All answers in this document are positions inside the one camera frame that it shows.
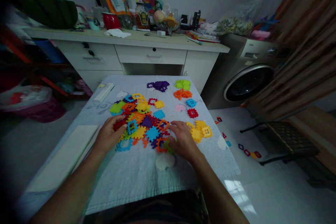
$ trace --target clothing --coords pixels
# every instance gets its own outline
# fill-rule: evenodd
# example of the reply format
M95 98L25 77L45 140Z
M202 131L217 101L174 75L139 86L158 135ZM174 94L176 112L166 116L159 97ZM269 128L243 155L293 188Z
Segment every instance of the clothing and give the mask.
M209 216L199 188L143 199L88 215L84 224L192 223L207 224Z

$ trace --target black chair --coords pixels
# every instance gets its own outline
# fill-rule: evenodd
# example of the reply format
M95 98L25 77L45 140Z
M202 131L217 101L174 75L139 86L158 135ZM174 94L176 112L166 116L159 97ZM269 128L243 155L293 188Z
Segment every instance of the black chair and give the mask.
M253 127L247 128L245 130L240 130L239 132L244 133L260 125L266 125L267 128L260 129L259 132L264 132L271 129L275 133L277 141L284 147L287 152L283 156L279 156L276 158L274 157L266 161L259 162L262 166L277 160L282 160L284 163L287 163L298 158L316 156L319 153L318 148L288 122L260 122Z

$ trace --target hand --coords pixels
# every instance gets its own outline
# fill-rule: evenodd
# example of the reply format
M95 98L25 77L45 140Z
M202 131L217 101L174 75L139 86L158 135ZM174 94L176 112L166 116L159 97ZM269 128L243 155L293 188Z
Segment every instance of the hand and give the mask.
M189 126L182 121L172 121L168 129L172 130L176 135L176 140L169 137L170 146L174 152L190 163L198 156L203 155L194 142L190 133Z
M124 119L124 115L116 115L106 120L103 127L100 129L96 141L92 147L92 152L106 155L118 143L119 138L124 133L127 124L121 126L117 131L114 131L113 125Z

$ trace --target pink bucket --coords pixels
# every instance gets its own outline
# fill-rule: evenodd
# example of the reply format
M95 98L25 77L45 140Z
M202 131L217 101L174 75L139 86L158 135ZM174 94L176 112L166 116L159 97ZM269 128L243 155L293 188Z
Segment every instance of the pink bucket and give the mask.
M12 111L12 113L31 118L40 123L49 123L61 118L66 110L61 104L52 96L47 102L28 107L22 110Z

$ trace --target washing machine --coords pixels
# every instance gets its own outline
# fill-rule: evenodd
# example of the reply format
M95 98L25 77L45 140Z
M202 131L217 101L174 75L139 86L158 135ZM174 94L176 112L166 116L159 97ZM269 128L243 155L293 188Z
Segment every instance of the washing machine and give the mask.
M201 93L208 109L239 106L270 83L275 69L292 52L284 45L234 34L221 43L230 51L218 56Z

